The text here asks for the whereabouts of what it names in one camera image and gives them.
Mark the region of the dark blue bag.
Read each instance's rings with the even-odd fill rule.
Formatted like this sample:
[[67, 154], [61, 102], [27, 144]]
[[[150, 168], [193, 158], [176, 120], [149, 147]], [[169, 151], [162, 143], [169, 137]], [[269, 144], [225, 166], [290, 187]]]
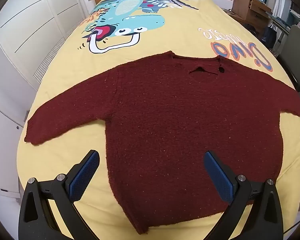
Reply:
[[277, 32], [271, 27], [266, 27], [262, 34], [261, 42], [266, 48], [273, 49], [276, 42], [276, 37]]

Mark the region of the dark red knit sweater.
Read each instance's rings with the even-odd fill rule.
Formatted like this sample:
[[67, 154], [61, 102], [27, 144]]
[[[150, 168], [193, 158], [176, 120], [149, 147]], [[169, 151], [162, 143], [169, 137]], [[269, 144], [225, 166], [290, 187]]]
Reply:
[[163, 54], [119, 65], [40, 106], [25, 141], [42, 144], [94, 120], [106, 124], [111, 190], [139, 234], [225, 210], [206, 151], [249, 180], [279, 176], [281, 113], [300, 117], [285, 83], [226, 57]]

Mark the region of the white wardrobe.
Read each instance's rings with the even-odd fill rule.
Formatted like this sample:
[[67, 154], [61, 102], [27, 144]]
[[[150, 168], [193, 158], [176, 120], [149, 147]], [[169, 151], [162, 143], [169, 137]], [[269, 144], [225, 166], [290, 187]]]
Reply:
[[83, 21], [81, 0], [7, 0], [0, 10], [0, 195], [19, 198], [18, 141], [58, 51]]

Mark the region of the grey upholstered chair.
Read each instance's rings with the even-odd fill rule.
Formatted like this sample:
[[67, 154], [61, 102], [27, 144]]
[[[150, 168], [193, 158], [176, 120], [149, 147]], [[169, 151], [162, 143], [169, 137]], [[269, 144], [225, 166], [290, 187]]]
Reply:
[[300, 28], [292, 25], [277, 60], [285, 70], [295, 90], [300, 93]]

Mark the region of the wooden desk drawer cabinet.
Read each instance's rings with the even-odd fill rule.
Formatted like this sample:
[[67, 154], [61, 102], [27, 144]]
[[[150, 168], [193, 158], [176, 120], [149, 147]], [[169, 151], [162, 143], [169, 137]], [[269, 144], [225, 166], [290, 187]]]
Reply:
[[266, 27], [270, 21], [268, 14], [272, 14], [271, 9], [259, 0], [234, 0], [232, 12], [243, 23], [253, 25], [255, 28]]

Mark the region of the yellow dinosaur print bedspread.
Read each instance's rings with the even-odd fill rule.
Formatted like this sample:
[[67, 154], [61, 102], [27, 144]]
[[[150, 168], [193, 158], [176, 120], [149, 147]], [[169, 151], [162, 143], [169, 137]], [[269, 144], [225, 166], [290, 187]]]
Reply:
[[202, 239], [223, 202], [203, 165], [275, 180], [300, 202], [300, 96], [272, 53], [211, 0], [104, 0], [50, 64], [18, 145], [21, 181], [91, 150], [81, 216], [101, 239]]

